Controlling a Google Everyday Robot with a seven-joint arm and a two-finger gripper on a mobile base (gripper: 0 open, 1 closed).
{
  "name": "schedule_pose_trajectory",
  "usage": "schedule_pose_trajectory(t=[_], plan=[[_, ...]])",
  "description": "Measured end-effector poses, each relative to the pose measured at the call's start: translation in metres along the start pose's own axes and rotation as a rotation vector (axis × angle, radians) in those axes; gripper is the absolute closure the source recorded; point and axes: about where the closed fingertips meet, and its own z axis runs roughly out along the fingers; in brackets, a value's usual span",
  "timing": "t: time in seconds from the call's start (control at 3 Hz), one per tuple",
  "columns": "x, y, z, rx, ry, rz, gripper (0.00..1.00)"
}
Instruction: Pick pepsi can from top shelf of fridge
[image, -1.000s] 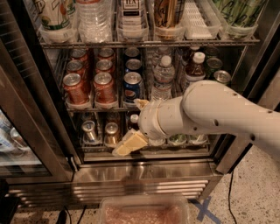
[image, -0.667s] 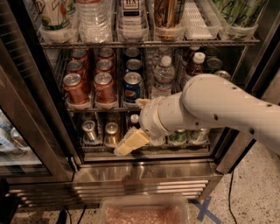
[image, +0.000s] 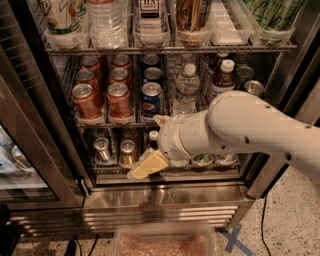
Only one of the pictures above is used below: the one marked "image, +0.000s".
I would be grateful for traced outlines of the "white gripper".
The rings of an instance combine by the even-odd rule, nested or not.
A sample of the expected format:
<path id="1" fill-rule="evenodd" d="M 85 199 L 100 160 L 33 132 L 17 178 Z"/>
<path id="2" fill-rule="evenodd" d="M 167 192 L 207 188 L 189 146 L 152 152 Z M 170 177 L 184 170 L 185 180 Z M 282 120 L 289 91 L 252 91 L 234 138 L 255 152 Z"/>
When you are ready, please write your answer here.
<path id="1" fill-rule="evenodd" d="M 187 151 L 180 138 L 182 118 L 183 116 L 153 116 L 153 120 L 160 127 L 157 139 L 160 150 L 148 148 L 127 173 L 130 180 L 142 180 L 161 171 L 169 165 L 169 159 L 178 161 L 187 158 Z"/>

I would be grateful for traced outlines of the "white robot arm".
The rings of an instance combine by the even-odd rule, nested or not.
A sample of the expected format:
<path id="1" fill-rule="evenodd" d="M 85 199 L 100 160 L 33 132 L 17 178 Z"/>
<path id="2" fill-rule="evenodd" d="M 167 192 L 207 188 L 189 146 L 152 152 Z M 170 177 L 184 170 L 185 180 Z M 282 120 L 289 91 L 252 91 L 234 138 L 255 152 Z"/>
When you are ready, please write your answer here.
<path id="1" fill-rule="evenodd" d="M 142 154 L 128 173 L 130 179 L 144 179 L 171 160 L 203 153 L 261 152 L 320 181 L 320 128 L 297 121 L 250 93 L 227 91 L 204 111 L 154 119 L 160 126 L 158 148 Z"/>

